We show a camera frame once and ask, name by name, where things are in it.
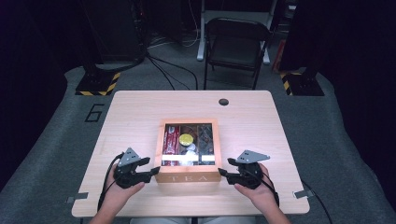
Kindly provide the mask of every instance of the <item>metal bracket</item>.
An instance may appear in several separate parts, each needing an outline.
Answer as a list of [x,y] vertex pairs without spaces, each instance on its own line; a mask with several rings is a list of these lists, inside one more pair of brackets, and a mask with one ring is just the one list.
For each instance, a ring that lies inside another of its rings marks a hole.
[[87,198],[88,198],[88,192],[77,193],[74,197],[67,197],[64,202],[65,203],[73,203],[75,200],[87,199]]
[[269,160],[270,157],[261,153],[257,153],[250,150],[245,150],[237,159],[236,162],[239,163],[253,163],[256,161],[266,161]]
[[140,157],[134,152],[134,150],[131,147],[128,147],[120,159],[119,167],[126,166],[140,160]]
[[296,199],[303,198],[303,197],[310,198],[312,196],[315,196],[315,192],[313,190],[311,190],[311,189],[309,189],[309,190],[301,190],[301,191],[298,191],[298,192],[293,192],[293,195],[294,195],[294,197]]

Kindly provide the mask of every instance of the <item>round container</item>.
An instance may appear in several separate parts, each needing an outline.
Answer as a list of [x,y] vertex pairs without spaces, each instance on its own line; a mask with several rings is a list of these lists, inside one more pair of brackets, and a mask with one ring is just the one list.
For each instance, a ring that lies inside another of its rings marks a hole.
[[183,133],[179,138],[178,138],[178,142],[184,146],[187,147],[189,145],[191,145],[191,143],[194,141],[194,138],[188,134],[188,133]]

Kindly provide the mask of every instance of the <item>tripod base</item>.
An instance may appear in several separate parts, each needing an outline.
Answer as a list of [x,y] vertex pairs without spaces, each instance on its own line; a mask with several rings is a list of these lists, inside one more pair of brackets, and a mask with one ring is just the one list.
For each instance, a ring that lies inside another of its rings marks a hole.
[[120,73],[100,70],[97,81],[92,76],[85,76],[76,87],[76,95],[109,95],[116,87]]
[[287,95],[324,96],[324,92],[315,78],[311,78],[307,82],[301,74],[292,73],[282,75],[281,77]]

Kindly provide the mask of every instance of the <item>human hand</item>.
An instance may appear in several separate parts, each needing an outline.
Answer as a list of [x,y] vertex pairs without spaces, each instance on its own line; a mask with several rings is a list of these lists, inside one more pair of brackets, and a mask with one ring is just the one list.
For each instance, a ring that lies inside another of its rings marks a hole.
[[[264,176],[262,180],[267,183],[272,188],[274,187],[271,180],[269,179],[269,174],[267,168],[259,163],[260,168],[262,168],[262,172]],[[261,183],[255,189],[246,188],[240,184],[235,184],[234,187],[243,195],[247,196],[253,205],[259,209],[262,214],[267,219],[270,224],[290,224],[288,218],[283,214],[283,212],[277,206],[275,197],[273,192]]]
[[145,187],[144,182],[140,182],[128,189],[123,189],[115,183],[114,171],[117,164],[111,167],[107,182],[106,182],[106,196],[98,213],[93,217],[90,224],[110,224],[116,214],[128,202],[132,195],[136,194],[139,190]]
[[114,172],[117,168],[117,164],[113,165],[109,176],[107,178],[105,199],[103,201],[102,208],[107,211],[114,213],[114,216],[122,209],[122,207],[128,202],[128,199],[136,194],[139,190],[145,187],[144,182],[140,182],[128,189],[123,189],[115,183]]
[[[262,169],[262,172],[264,173],[264,176],[262,178],[265,183],[267,183],[269,186],[272,186],[271,181],[268,179],[268,170],[267,168],[259,163],[260,168]],[[277,207],[276,200],[274,197],[273,192],[266,187],[264,184],[260,184],[257,188],[255,189],[249,189],[246,188],[240,184],[235,184],[234,187],[236,190],[238,190],[241,194],[245,195],[248,197],[253,205],[258,208],[260,211],[263,213],[268,210],[267,208],[271,208],[273,206]]]

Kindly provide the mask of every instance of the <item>open box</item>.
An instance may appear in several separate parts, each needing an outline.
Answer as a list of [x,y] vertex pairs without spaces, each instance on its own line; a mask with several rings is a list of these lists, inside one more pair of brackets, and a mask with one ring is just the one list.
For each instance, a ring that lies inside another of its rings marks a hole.
[[217,120],[162,120],[154,166],[161,166],[158,183],[220,182]]

